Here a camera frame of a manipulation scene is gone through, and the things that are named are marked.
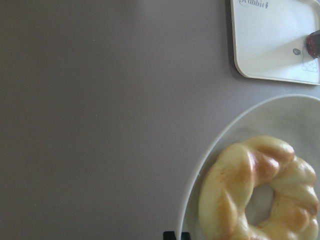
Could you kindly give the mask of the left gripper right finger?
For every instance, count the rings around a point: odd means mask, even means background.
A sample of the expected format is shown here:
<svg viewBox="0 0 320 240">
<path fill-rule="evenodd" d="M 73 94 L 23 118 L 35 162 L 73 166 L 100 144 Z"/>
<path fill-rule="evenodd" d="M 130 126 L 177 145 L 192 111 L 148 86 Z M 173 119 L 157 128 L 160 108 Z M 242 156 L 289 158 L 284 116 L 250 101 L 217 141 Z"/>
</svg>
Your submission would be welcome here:
<svg viewBox="0 0 320 240">
<path fill-rule="evenodd" d="M 191 240 L 191 235 L 189 232 L 182 232 L 182 240 Z"/>
</svg>

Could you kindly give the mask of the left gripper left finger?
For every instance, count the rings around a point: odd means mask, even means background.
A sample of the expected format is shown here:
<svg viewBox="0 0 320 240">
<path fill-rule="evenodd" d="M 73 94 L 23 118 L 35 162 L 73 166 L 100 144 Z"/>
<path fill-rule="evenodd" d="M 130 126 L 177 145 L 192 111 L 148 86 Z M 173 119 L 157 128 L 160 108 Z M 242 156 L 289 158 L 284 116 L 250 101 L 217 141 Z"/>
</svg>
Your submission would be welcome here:
<svg viewBox="0 0 320 240">
<path fill-rule="evenodd" d="M 164 231 L 163 232 L 163 240 L 176 240 L 176 235 L 174 231 Z"/>
</svg>

